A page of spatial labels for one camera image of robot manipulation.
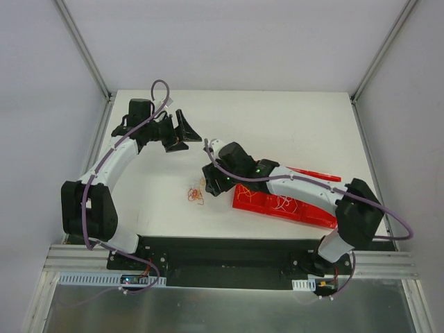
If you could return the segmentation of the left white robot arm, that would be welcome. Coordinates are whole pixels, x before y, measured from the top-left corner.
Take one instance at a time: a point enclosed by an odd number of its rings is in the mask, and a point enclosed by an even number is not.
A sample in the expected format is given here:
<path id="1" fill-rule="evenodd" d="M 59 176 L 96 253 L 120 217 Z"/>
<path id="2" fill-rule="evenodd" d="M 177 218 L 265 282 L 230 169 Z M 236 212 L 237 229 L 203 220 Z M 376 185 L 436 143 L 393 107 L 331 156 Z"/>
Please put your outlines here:
<path id="1" fill-rule="evenodd" d="M 114 186 L 148 143 L 159 142 L 172 153 L 202 140 L 182 110 L 167 113 L 171 102 L 156 105 L 147 99 L 131 99 L 128 114 L 112 131 L 105 153 L 79 180 L 66 181 L 61 187 L 64 232 L 88 240 L 90 246 L 104 244 L 122 251 L 124 264 L 132 270 L 145 265 L 147 254 L 138 247 L 139 235 L 119 226 L 112 200 Z"/>

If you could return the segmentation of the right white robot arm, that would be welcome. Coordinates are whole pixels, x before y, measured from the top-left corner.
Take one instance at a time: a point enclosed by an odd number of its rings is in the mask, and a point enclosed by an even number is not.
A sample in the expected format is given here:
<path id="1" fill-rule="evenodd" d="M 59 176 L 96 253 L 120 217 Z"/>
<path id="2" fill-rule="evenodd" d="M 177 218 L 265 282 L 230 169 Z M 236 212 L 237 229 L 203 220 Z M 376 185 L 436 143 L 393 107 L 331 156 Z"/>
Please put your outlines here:
<path id="1" fill-rule="evenodd" d="M 373 241 L 384 212 L 363 180 L 328 182 L 272 160 L 254 160 L 236 142 L 206 139 L 204 151 L 210 159 L 202 168 L 205 190 L 214 197 L 241 184 L 254 192 L 302 201 L 335 217 L 336 228 L 319 241 L 313 253 L 298 260 L 304 272 L 323 277 L 342 256 Z"/>

